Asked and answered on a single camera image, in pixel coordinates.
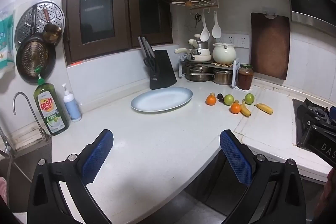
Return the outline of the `green apple with stem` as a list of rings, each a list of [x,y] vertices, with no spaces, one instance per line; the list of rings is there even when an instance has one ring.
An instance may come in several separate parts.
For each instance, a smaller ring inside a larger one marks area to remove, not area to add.
[[[225,95],[223,100],[224,100],[224,104],[227,106],[231,106],[235,101],[232,94]]]

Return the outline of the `brown framed window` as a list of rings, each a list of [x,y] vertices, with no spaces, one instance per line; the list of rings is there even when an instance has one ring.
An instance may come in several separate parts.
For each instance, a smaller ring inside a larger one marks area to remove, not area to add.
[[[139,47],[171,44],[170,7],[164,0],[62,0],[67,64]]]

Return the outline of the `orange mandarin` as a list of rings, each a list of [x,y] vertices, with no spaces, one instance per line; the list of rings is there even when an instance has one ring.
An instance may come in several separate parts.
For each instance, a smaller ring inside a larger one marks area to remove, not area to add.
[[[232,114],[239,114],[241,112],[241,105],[239,103],[233,103],[230,107]]]
[[[207,98],[206,98],[206,104],[207,105],[210,105],[210,106],[214,106],[217,102],[217,98],[214,96],[214,95],[209,95]]]

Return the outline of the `black frying pan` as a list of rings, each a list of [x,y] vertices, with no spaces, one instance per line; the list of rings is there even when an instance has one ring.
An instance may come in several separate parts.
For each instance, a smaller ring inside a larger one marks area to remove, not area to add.
[[[16,55],[18,73],[29,84],[37,84],[38,75],[48,78],[56,61],[55,46],[45,42],[36,30],[36,14],[37,5],[33,5],[30,34],[21,42]]]

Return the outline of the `white wall socket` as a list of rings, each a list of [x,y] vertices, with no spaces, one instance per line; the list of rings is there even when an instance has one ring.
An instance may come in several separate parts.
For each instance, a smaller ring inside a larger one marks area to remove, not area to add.
[[[224,44],[233,44],[238,48],[249,48],[249,35],[247,34],[225,34],[223,33],[219,41]]]

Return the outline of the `black gas stove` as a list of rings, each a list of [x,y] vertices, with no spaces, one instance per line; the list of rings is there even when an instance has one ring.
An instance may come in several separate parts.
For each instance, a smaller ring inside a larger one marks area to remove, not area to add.
[[[304,141],[311,127],[324,129],[335,139],[335,107],[319,106],[307,98],[304,101],[292,99],[295,126],[296,146],[303,148]]]

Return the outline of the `small yellow banana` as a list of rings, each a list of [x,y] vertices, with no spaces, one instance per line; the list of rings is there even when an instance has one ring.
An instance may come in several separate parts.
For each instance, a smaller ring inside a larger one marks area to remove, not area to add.
[[[245,117],[250,117],[251,116],[251,112],[250,110],[246,107],[245,103],[243,102],[240,105],[241,109],[240,112],[245,116]]]

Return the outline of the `large yellow banana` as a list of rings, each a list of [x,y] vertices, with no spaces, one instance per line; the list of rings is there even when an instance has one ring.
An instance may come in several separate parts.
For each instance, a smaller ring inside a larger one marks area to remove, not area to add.
[[[265,112],[265,113],[267,113],[267,114],[269,114],[269,115],[272,115],[272,114],[274,113],[273,109],[272,109],[271,107],[269,107],[268,105],[266,105],[266,104],[263,104],[263,103],[257,103],[257,104],[255,104],[255,106],[256,106],[259,110],[261,110],[261,111],[263,111],[263,112]]]

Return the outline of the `light blue oval plate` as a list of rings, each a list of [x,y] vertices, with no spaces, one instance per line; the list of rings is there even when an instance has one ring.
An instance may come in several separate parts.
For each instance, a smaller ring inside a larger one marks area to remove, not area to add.
[[[159,113],[179,108],[190,102],[192,97],[193,92],[188,88],[162,88],[135,97],[131,101],[131,107],[143,113]]]

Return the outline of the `glass jar red sauce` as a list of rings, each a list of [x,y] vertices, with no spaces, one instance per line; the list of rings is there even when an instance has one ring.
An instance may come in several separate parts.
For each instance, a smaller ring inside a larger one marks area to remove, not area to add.
[[[250,90],[253,80],[252,65],[240,64],[238,70],[237,87],[241,90]]]

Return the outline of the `black kitchen scissors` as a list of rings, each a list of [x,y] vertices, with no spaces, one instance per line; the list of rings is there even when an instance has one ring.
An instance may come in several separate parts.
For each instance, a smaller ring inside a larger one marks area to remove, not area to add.
[[[152,57],[145,57],[143,60],[144,64],[150,69],[152,73],[156,73],[155,59]]]

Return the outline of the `white ladle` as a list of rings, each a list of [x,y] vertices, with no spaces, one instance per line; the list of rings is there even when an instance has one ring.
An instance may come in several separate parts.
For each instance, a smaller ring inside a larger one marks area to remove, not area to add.
[[[206,25],[206,17],[205,17],[205,13],[203,12],[202,13],[202,24],[203,24],[203,29],[202,29],[202,32],[201,32],[201,41],[202,42],[207,42],[208,39],[210,38],[210,32],[207,28],[207,25]]]

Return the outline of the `range hood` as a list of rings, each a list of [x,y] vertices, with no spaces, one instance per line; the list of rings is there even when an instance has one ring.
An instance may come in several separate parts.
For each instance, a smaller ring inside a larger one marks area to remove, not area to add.
[[[293,22],[335,36],[335,0],[290,0]]]

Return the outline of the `hanging black scissors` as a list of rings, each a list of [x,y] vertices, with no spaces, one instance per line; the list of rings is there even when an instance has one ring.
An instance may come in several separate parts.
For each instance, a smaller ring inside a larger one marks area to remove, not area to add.
[[[196,14],[195,14],[195,22],[198,23],[198,22],[200,22],[201,20],[202,20],[202,16],[201,16],[201,14],[196,13]]]

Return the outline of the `round steel steamer tray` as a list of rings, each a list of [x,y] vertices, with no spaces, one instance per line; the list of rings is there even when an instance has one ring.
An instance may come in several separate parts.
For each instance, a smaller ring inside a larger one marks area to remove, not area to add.
[[[50,23],[63,28],[65,24],[64,13],[62,9],[54,2],[51,1],[42,1],[37,4],[37,12],[35,15],[35,28],[37,32],[43,32],[47,20],[44,13],[44,8],[47,9],[49,14]],[[15,29],[15,49],[21,45],[21,42],[31,33],[31,22],[33,19],[33,8],[30,7],[25,11],[18,21],[17,28]]]

